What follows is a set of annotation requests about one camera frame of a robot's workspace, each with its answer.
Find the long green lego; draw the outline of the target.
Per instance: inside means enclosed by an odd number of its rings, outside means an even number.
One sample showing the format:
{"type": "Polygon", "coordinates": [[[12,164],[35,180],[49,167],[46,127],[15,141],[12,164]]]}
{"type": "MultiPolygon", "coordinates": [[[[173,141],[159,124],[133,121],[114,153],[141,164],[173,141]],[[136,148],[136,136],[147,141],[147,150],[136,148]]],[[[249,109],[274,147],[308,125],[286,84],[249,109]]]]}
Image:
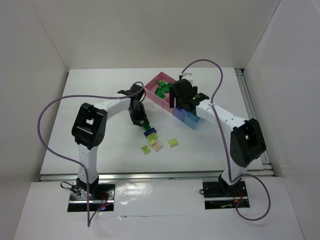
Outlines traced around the long green lego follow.
{"type": "Polygon", "coordinates": [[[157,87],[154,94],[161,98],[164,95],[163,89],[161,87],[157,87]]]}

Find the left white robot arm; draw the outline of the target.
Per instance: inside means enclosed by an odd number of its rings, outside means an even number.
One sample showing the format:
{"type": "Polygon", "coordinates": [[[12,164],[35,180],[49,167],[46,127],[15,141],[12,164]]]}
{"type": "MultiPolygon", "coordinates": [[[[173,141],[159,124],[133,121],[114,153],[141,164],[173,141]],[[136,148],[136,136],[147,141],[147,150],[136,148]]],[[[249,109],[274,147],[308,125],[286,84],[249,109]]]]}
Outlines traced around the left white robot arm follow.
{"type": "Polygon", "coordinates": [[[80,106],[71,130],[81,163],[76,178],[78,187],[87,190],[91,195],[98,189],[98,146],[104,140],[110,118],[128,111],[134,125],[141,127],[142,124],[149,123],[143,105],[144,96],[143,87],[134,83],[129,90],[120,90],[106,101],[96,105],[85,102],[80,106]]]}

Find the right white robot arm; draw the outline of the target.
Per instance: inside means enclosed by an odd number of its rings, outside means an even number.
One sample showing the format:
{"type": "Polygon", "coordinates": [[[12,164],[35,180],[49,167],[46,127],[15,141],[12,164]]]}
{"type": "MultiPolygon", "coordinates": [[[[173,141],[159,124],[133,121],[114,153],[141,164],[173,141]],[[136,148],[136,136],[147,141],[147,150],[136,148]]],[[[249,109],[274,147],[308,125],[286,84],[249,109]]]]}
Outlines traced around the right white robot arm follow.
{"type": "Polygon", "coordinates": [[[170,88],[169,105],[219,128],[227,160],[226,170],[218,177],[218,187],[224,194],[236,187],[251,162],[267,150],[260,123],[256,119],[238,117],[213,103],[183,76],[170,88]]]}

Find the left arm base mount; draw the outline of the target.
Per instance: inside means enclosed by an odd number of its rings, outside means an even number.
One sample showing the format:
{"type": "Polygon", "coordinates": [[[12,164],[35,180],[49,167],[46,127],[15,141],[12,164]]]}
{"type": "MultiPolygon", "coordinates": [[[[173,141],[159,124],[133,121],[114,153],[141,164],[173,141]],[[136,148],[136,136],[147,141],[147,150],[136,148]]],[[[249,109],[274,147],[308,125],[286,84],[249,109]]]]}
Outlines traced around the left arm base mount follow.
{"type": "MultiPolygon", "coordinates": [[[[76,184],[62,181],[60,187],[70,191],[67,212],[87,211],[87,192],[76,184]]],[[[113,183],[103,183],[97,187],[96,193],[89,194],[89,210],[95,212],[100,208],[100,212],[113,212],[116,185],[113,183]]]]}

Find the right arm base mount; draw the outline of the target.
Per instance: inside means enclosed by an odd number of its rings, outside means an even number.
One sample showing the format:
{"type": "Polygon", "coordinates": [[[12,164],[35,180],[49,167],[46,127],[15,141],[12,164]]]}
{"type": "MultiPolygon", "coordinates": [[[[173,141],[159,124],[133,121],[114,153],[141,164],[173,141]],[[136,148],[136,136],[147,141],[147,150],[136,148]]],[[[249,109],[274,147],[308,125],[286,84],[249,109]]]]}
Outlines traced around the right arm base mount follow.
{"type": "Polygon", "coordinates": [[[204,197],[204,207],[206,210],[213,209],[235,209],[249,208],[250,202],[244,181],[227,193],[223,193],[218,186],[218,182],[203,182],[199,193],[204,197]]]}

